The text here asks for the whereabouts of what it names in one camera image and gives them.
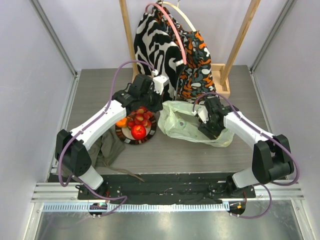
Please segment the orange fake fruit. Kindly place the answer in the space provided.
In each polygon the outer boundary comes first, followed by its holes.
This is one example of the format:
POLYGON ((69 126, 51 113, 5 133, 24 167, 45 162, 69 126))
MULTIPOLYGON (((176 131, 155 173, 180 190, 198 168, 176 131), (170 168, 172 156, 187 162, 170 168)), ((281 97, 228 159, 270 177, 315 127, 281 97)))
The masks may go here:
POLYGON ((119 128, 126 128, 129 120, 130 120, 130 118, 125 117, 125 118, 119 120, 115 125, 119 128))

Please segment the red fake apple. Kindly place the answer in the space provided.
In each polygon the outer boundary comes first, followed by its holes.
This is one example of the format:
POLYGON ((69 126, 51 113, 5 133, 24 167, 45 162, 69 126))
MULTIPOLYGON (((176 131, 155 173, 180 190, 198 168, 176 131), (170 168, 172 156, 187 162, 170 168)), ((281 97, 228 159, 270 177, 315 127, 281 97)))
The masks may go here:
POLYGON ((131 135, 135 140, 142 140, 147 135, 146 128, 141 124, 136 124, 131 128, 131 135))

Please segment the avocado print plastic bag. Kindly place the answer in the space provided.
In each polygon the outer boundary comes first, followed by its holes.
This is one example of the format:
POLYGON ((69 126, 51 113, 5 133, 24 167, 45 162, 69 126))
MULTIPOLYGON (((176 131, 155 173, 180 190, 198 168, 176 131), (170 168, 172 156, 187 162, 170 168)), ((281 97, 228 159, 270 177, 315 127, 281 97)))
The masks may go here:
POLYGON ((233 141, 234 133, 224 129, 217 139, 209 139, 198 130, 200 122, 192 114, 193 104, 184 101, 166 101, 162 104, 157 125, 168 137, 212 147, 226 148, 233 141))

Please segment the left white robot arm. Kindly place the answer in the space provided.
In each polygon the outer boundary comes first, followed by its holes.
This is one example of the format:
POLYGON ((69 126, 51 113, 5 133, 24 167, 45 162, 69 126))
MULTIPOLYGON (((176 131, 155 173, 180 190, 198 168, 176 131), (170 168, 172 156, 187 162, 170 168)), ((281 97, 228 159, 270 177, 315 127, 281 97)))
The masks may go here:
POLYGON ((72 177, 89 187, 89 194, 100 200, 107 192, 103 177, 94 169, 89 149, 94 142, 116 122, 140 107, 151 112, 162 110, 162 98, 169 79, 164 75, 150 77, 138 74, 126 89, 115 92, 106 106, 85 123, 56 136, 55 158, 58 171, 67 170, 72 177))

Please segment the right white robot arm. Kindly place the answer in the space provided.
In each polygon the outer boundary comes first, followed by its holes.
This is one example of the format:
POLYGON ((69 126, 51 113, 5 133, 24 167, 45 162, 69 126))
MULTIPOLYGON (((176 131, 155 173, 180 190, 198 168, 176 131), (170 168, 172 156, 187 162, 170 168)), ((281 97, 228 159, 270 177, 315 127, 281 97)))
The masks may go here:
POLYGON ((233 198, 256 184, 268 184, 295 171, 288 139, 273 135, 248 120, 233 105, 224 106, 218 97, 208 98, 203 106, 193 106, 199 118, 198 130, 211 140, 230 130, 252 148, 251 166, 226 178, 226 193, 233 198))

